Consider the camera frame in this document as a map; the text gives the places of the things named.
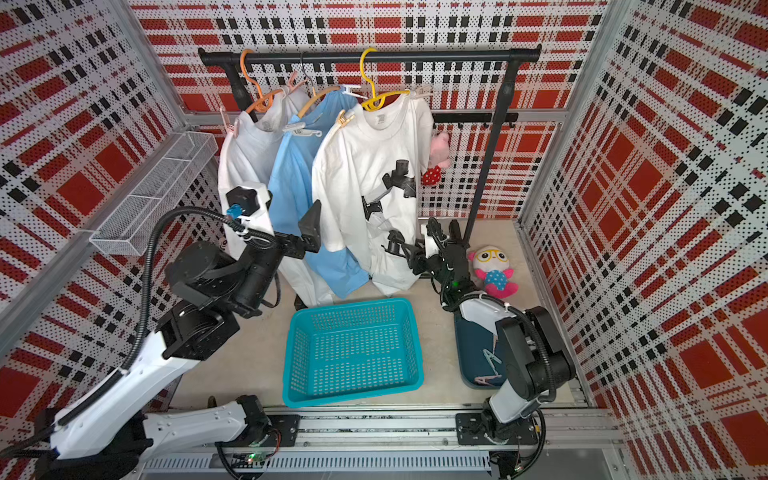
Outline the light blue cloth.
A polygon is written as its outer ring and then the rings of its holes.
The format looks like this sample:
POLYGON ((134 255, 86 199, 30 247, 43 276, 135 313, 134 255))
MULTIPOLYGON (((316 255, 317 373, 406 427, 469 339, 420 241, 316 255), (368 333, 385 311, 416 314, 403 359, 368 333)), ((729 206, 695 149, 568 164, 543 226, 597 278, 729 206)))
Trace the light blue cloth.
MULTIPOLYGON (((308 128, 322 130, 324 136, 298 137, 283 132, 268 183, 272 194, 269 213, 275 231, 296 236, 300 234, 298 222, 313 203, 312 164, 318 149, 339 112, 356 104, 353 97, 339 91, 332 92, 303 119, 294 114, 288 121, 288 124, 305 122, 308 128)), ((307 253, 301 260, 325 280, 332 291, 333 302, 346 298, 369 280, 368 273, 346 249, 330 252, 322 248, 317 253, 307 253)))

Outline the white printed t-shirt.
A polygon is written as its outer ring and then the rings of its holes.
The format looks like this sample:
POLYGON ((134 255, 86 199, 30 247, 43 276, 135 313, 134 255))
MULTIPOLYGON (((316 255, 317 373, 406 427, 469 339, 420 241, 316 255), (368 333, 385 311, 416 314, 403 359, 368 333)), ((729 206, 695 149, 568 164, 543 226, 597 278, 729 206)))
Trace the white printed t-shirt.
POLYGON ((420 178, 434 121, 427 101, 411 95, 378 111, 360 105, 348 111, 355 118, 343 128, 335 121, 313 161, 321 238, 330 252, 351 252, 373 285, 391 296, 418 279, 397 243, 413 244, 419 233, 420 178))
MULTIPOLYGON (((283 128, 307 101, 308 96, 302 90, 288 93, 281 89, 260 120, 253 120, 245 111, 239 113, 219 157, 218 193, 222 211, 229 208, 226 193, 234 187, 247 182, 268 183, 282 142, 283 128)), ((286 257, 280 264, 279 273, 306 306, 333 302, 330 287, 306 261, 286 257)))

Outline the white clothespin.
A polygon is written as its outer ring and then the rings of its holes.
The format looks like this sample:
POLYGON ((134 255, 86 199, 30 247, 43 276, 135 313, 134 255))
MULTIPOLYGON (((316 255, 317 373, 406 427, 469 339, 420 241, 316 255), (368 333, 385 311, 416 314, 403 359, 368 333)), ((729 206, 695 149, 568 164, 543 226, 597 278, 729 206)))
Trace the white clothespin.
POLYGON ((361 87, 359 85, 342 84, 340 86, 343 95, 354 97, 357 99, 367 100, 367 97, 359 92, 361 87))
POLYGON ((284 133, 288 133, 298 137, 315 137, 322 138, 324 133, 322 130, 308 128, 305 122, 296 122, 287 124, 283 128, 284 133))

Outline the yellow clothespin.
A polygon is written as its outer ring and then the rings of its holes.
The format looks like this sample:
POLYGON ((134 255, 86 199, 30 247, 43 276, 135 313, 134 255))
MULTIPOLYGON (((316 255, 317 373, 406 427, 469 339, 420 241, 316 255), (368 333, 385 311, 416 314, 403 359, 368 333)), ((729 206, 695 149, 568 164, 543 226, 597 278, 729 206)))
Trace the yellow clothespin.
POLYGON ((341 110, 336 118, 336 124, 343 128, 346 125, 348 125, 353 119, 355 118, 355 115, 347 110, 341 110))

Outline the teal tray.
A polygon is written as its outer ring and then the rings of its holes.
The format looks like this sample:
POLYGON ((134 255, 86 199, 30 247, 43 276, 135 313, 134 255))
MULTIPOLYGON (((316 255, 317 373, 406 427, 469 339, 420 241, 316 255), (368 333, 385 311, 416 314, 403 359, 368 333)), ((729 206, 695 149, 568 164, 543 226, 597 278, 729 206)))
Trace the teal tray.
POLYGON ((286 406, 405 393, 423 383, 423 355, 410 301, 347 303, 293 315, 283 374, 286 406))

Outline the wooden hanger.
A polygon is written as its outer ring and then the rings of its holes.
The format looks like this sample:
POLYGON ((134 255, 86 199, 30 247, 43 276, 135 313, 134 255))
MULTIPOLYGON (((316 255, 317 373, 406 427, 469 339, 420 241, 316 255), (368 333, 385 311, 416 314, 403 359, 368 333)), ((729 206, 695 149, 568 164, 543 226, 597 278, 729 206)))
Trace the wooden hanger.
POLYGON ((322 90, 313 91, 313 95, 304 104, 304 106, 297 112, 297 117, 303 119, 309 112, 311 112, 315 106, 320 103, 328 94, 332 92, 340 91, 339 86, 329 86, 322 90))

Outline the orange plastic hanger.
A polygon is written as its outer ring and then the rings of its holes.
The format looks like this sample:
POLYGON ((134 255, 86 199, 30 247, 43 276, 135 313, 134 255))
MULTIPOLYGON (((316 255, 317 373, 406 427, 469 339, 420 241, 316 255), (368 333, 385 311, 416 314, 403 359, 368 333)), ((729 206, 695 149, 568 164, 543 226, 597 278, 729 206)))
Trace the orange plastic hanger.
POLYGON ((290 91, 285 87, 281 87, 265 93, 261 85, 254 78, 251 77, 248 67, 246 66, 247 56, 252 53, 253 53, 253 50, 244 49, 239 56, 241 73, 243 74, 245 81, 256 88, 256 93, 257 93, 256 99, 251 103, 250 106, 246 108, 245 112, 246 113, 266 113, 274 105, 276 105, 279 100, 285 100, 289 98, 290 91))

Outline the yellow plastic hanger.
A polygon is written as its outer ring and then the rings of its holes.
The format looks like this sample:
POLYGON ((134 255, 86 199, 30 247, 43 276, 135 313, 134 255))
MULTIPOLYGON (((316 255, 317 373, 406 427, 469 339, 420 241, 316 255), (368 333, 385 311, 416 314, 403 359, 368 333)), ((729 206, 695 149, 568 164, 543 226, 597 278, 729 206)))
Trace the yellow plastic hanger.
POLYGON ((362 102, 362 108, 367 112, 378 111, 383 108, 389 98, 407 96, 411 93, 410 90, 398 90, 379 92, 376 82, 366 72, 366 60, 372 53, 377 53, 376 48, 367 48, 362 52, 359 58, 359 73, 362 80, 370 86, 371 97, 362 102))

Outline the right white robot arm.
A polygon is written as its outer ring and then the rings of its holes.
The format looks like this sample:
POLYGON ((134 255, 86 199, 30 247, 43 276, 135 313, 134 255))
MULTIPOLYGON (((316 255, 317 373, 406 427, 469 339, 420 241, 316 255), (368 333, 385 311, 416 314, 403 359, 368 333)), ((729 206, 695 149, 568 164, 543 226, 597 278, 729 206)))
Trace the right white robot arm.
POLYGON ((456 328, 489 334, 479 351, 488 374, 475 377, 494 388, 482 410, 460 417, 458 427, 471 439, 502 443, 517 435, 544 433, 534 413, 553 402, 557 390, 574 379, 576 368, 549 312, 521 311, 508 303, 519 287, 506 253, 497 246, 472 251, 457 221, 444 231, 431 218, 423 239, 403 248, 408 266, 433 282, 441 307, 453 314, 456 328))

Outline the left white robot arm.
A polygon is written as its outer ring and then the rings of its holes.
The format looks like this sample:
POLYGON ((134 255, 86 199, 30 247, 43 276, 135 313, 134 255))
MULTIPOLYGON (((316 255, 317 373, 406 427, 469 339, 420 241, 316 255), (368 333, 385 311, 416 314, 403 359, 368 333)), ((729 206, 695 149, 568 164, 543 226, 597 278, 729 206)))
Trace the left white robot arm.
POLYGON ((237 333, 240 317, 260 314, 284 258, 320 249, 321 206, 310 207, 294 235, 251 230, 233 213, 208 211, 208 218, 244 235, 245 251, 233 259, 210 242, 187 247, 166 270, 178 302, 151 324, 157 244, 172 220, 191 213, 191 207, 175 208, 151 232, 137 336, 125 361, 75 404, 48 411, 34 435, 4 448, 3 458, 33 459, 39 479, 124 479, 151 458, 178 450, 244 447, 279 437, 254 395, 179 414, 148 414, 144 408, 237 333))

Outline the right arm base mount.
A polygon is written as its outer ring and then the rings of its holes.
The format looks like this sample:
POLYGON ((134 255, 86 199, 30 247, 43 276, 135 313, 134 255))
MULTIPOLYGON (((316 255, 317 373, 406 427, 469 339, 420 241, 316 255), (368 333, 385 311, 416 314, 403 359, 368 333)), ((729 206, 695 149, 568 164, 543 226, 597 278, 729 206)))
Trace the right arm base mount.
POLYGON ((463 446, 535 445, 536 427, 530 419, 500 423, 490 411, 455 415, 457 440, 463 446))

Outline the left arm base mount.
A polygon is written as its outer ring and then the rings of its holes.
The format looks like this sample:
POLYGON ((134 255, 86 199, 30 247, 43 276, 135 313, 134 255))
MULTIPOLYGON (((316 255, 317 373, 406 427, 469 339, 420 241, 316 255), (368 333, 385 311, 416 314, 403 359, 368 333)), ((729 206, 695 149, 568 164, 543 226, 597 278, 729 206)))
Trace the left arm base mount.
POLYGON ((224 442, 224 448, 275 448, 293 447, 296 443, 300 415, 269 415, 269 424, 247 427, 235 440, 224 442))

